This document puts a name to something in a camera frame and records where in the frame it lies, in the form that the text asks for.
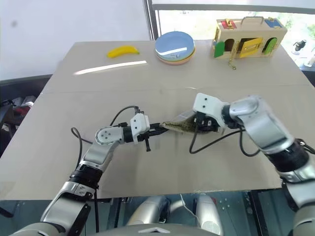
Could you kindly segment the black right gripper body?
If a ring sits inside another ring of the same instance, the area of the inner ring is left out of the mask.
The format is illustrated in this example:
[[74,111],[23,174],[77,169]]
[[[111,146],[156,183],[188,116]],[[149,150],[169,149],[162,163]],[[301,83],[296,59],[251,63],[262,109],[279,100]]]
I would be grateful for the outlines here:
[[212,117],[207,117],[204,113],[197,112],[195,115],[195,128],[197,133],[218,132],[219,124]]

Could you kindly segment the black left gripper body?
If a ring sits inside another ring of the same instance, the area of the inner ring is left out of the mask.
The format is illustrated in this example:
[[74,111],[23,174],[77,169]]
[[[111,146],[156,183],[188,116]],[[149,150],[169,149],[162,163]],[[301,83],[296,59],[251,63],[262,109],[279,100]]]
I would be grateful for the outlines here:
[[138,141],[142,142],[145,140],[148,140],[150,136],[153,135],[153,132],[156,130],[156,124],[155,123],[151,123],[150,124],[150,129],[142,134],[138,135]]

